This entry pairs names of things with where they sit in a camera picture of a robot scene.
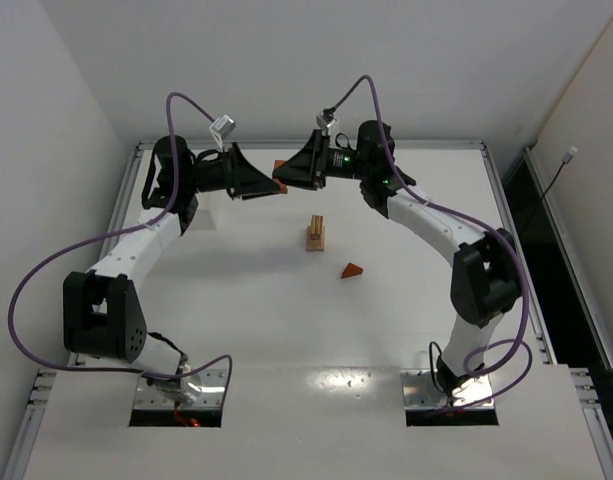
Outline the light wooden long block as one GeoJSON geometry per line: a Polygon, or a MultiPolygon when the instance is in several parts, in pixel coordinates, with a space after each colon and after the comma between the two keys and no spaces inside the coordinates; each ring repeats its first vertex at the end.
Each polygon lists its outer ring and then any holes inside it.
{"type": "Polygon", "coordinates": [[[305,250],[308,252],[320,251],[322,247],[322,239],[319,234],[316,234],[310,227],[306,228],[305,250]]]}

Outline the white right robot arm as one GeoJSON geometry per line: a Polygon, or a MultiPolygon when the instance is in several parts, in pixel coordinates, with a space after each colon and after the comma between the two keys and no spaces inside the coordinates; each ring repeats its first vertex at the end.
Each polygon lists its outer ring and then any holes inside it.
{"type": "Polygon", "coordinates": [[[436,391],[450,395],[484,367],[483,348],[521,295],[520,277],[502,240],[504,229],[482,232],[462,219],[431,208],[421,194],[409,195],[416,182],[388,162],[395,150],[391,128],[363,122],[353,148],[332,146],[319,130],[296,154],[278,164],[274,179],[307,190],[322,189],[328,178],[356,180],[364,201],[430,245],[451,267],[450,299],[457,317],[431,379],[436,391]]]}

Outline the striped brown wooden block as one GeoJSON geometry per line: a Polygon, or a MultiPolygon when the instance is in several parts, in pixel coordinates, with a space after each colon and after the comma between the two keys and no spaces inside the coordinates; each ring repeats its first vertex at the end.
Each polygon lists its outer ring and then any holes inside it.
{"type": "Polygon", "coordinates": [[[313,215],[308,227],[309,238],[314,241],[321,238],[324,233],[324,218],[321,215],[313,215]]]}

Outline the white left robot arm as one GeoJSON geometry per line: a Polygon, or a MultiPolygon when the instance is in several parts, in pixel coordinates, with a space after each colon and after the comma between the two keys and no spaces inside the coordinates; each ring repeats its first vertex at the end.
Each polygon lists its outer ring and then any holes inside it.
{"type": "Polygon", "coordinates": [[[187,355],[147,329],[138,291],[157,260],[193,221],[198,194],[224,191],[248,200],[280,193],[280,185],[256,169],[232,144],[194,154],[180,136],[159,139],[142,190],[137,231],[86,272],[63,282],[63,342],[72,353],[106,359],[145,372],[148,386],[178,403],[201,393],[187,355]]]}

